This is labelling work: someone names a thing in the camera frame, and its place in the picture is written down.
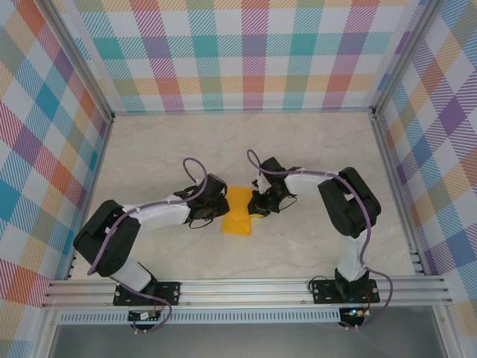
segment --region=metal base plate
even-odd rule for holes
[[[347,301],[344,301],[336,291],[335,280],[313,280],[311,289],[315,304],[377,304],[380,301],[378,286],[375,280],[368,280],[363,287],[363,291]],[[370,302],[368,302],[367,296],[363,292],[369,295]]]
[[[171,306],[179,304],[180,282],[162,282],[156,284],[154,294],[150,294],[165,299]],[[154,306],[155,300],[147,299],[134,295],[124,287],[117,285],[114,292],[114,306]]]

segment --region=yellow cloth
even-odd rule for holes
[[[252,191],[253,188],[229,186],[227,200],[229,201],[230,211],[224,216],[223,233],[250,235],[252,220],[248,215],[247,205],[252,198]]]

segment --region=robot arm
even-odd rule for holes
[[[138,292],[153,292],[151,286],[157,282],[155,277],[137,261],[128,258],[133,243],[137,236],[160,227],[186,223],[190,226],[193,221],[201,219],[210,222],[228,213],[229,205],[225,198],[227,185],[212,174],[207,175],[202,194],[194,200],[177,203],[194,196],[202,185],[175,192],[164,200],[165,204],[147,208],[140,205],[121,206],[114,200],[105,201],[78,233],[73,246],[86,261],[93,264],[115,221],[136,208],[136,212],[123,219],[114,231],[96,271],[102,277],[111,277]]]
[[[341,296],[346,299],[359,291],[366,283],[369,272],[361,264],[360,254],[366,241],[366,222],[356,199],[348,199],[349,190],[336,179],[301,173],[305,169],[294,167],[288,171],[281,167],[272,157],[260,165],[270,172],[290,172],[296,174],[270,175],[261,173],[253,182],[258,191],[253,192],[248,205],[252,216],[267,216],[279,213],[279,204],[285,198],[297,195],[321,197],[335,229],[341,234],[341,258],[335,271],[335,286]],[[374,194],[367,187],[358,172],[353,168],[345,168],[334,173],[345,179],[358,193],[375,225],[381,206]]]

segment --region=marble tabletop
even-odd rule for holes
[[[366,261],[391,275],[414,274],[396,207],[366,113],[241,113],[118,117],[90,214],[105,200],[142,204],[191,185],[192,156],[229,186],[251,186],[245,152],[284,167],[355,167],[382,205]],[[200,169],[192,167],[200,177]],[[333,275],[340,236],[321,200],[299,197],[279,215],[253,219],[251,236],[221,233],[221,219],[199,230],[164,227],[136,239],[131,257],[158,278],[258,278]],[[73,279],[85,279],[78,255]]]

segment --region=purple cable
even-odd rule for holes
[[[199,160],[197,160],[195,158],[187,157],[186,159],[183,160],[183,162],[182,162],[183,167],[186,170],[187,175],[193,181],[195,181],[195,179],[192,177],[190,171],[187,169],[186,163],[188,161],[196,162],[203,171],[203,183],[202,183],[202,187],[200,188],[200,190],[195,195],[193,195],[193,196],[191,196],[190,198],[187,198],[187,199],[173,200],[173,201],[165,201],[165,200],[154,201],[152,203],[139,205],[138,207],[135,207],[134,209],[131,209],[131,210],[127,211],[126,213],[122,214],[121,216],[119,216],[119,218],[114,222],[113,226],[111,226],[111,228],[110,228],[110,231],[108,231],[106,237],[104,238],[103,245],[101,245],[101,247],[98,251],[98,254],[96,255],[95,260],[93,261],[91,267],[88,270],[88,276],[90,276],[91,274],[94,274],[96,272],[96,267],[98,266],[99,262],[101,261],[101,258],[103,257],[103,254],[106,250],[107,244],[111,240],[111,236],[114,234],[114,232],[116,231],[116,228],[119,226],[119,224],[121,224],[121,222],[125,218],[127,218],[130,214],[135,213],[138,209],[141,210],[141,209],[146,209],[148,207],[155,207],[155,206],[158,206],[158,205],[170,205],[170,204],[187,203],[189,201],[192,201],[192,200],[196,199],[199,195],[201,195],[203,193],[203,191],[205,190],[206,185],[207,185],[207,170],[206,170],[206,167]],[[167,305],[167,307],[169,308],[168,315],[165,317],[165,319],[163,321],[161,321],[160,323],[156,324],[151,329],[149,329],[148,332],[152,332],[152,331],[156,330],[157,328],[163,326],[164,323],[166,323],[167,320],[170,319],[171,314],[172,314],[172,306],[169,302],[167,302],[167,300],[164,300],[164,299],[159,298],[159,297],[151,296],[151,295],[146,295],[145,293],[141,293],[139,291],[136,291],[135,289],[131,289],[129,286],[126,286],[123,283],[120,283],[120,284],[127,291],[133,293],[134,295],[138,295],[138,296],[141,296],[141,297],[144,297],[144,298],[149,298],[151,300],[155,300],[157,302],[160,302],[161,304]],[[136,322],[133,323],[133,327],[138,330],[138,328],[136,327]]]
[[[342,182],[343,185],[345,185],[346,188],[348,188],[348,190],[351,192],[351,194],[353,194],[353,197],[356,199],[356,201],[358,202],[358,205],[359,207],[361,208],[362,212],[363,212],[363,215],[364,215],[364,220],[366,221],[366,228],[367,228],[367,232],[366,232],[366,240],[364,241],[364,244],[363,244],[363,248],[361,250],[361,253],[359,254],[359,262],[363,265],[363,267],[365,267],[369,272],[373,273],[373,274],[377,274],[379,276],[383,276],[386,280],[388,280],[389,282],[389,297],[388,299],[386,300],[386,303],[385,305],[382,307],[382,309],[379,311],[379,313],[374,317],[374,319],[372,321],[369,321],[367,323],[364,323],[361,327],[364,327],[364,326],[368,326],[370,325],[372,322],[374,322],[376,320],[376,318],[378,318],[378,316],[380,316],[385,310],[386,308],[388,308],[389,306],[389,303],[391,302],[391,299],[393,297],[393,293],[394,293],[394,286],[393,286],[393,281],[392,279],[387,276],[386,274],[382,273],[382,272],[379,272],[379,271],[375,271],[375,270],[372,270],[371,268],[367,267],[366,264],[364,263],[364,253],[366,251],[366,248],[367,246],[369,245],[370,243],[370,240],[371,240],[371,220],[370,220],[370,216],[369,214],[367,213],[366,211],[366,206],[364,205],[363,201],[361,200],[361,198],[359,197],[358,193],[353,189],[353,187],[347,182],[345,181],[345,179],[343,179],[342,177],[340,177],[339,175],[336,175],[336,174],[333,174],[333,173],[330,173],[330,172],[318,172],[318,171],[312,171],[312,170],[295,170],[295,171],[287,171],[287,172],[270,172],[268,170],[264,170],[262,168],[260,168],[259,165],[257,165],[256,163],[253,162],[252,158],[250,157],[250,155],[253,155],[257,162],[260,163],[260,160],[259,160],[259,157],[258,155],[256,155],[255,151],[253,151],[252,149],[248,149],[247,150],[247,158],[248,160],[252,163],[252,165],[257,168],[261,173],[265,173],[265,174],[270,174],[270,175],[290,175],[290,174],[309,174],[309,175],[318,175],[318,176],[321,176],[321,177],[331,177],[331,178],[334,178],[336,180],[339,180],[340,182]]]

